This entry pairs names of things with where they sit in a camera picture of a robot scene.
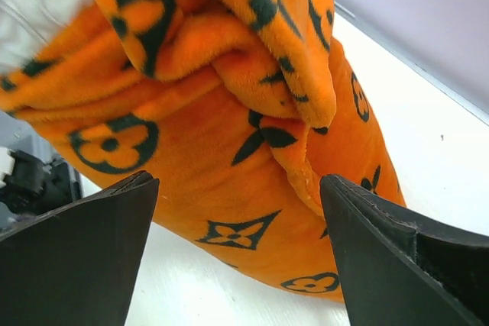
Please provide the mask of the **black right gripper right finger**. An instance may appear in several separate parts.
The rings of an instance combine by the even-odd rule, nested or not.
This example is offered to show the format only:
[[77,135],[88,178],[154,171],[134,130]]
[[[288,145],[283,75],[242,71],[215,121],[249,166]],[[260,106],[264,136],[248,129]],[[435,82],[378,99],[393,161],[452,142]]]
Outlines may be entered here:
[[337,175],[321,181],[353,325],[486,325],[488,238],[389,202]]

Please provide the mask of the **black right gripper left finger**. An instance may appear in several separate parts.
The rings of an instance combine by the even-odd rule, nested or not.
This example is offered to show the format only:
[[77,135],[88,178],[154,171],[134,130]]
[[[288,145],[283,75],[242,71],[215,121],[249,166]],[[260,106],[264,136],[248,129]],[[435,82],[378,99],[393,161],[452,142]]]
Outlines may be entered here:
[[159,181],[147,172],[1,232],[3,325],[123,325]]

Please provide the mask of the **orange patterned plush pillowcase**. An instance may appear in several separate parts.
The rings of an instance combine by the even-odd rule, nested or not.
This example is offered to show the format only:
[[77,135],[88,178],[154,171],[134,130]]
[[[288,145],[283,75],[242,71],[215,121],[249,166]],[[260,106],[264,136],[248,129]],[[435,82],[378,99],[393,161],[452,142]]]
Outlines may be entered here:
[[1,71],[1,109],[97,186],[149,172],[154,221],[240,273],[341,302],[320,179],[404,199],[334,23],[334,0],[92,0]]

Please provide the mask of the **white pillow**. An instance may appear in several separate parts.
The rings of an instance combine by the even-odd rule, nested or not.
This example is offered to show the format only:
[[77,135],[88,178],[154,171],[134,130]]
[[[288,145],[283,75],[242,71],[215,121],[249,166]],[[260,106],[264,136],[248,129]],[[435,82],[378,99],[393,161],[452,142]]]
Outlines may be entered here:
[[1,71],[22,66],[92,0],[1,0]]

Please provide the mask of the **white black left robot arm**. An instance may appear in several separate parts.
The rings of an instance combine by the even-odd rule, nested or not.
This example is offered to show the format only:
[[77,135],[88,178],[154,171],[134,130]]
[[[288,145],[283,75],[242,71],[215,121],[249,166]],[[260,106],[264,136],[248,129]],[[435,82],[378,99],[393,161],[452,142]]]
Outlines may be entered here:
[[43,215],[83,197],[80,174],[59,155],[44,162],[1,148],[1,229]]

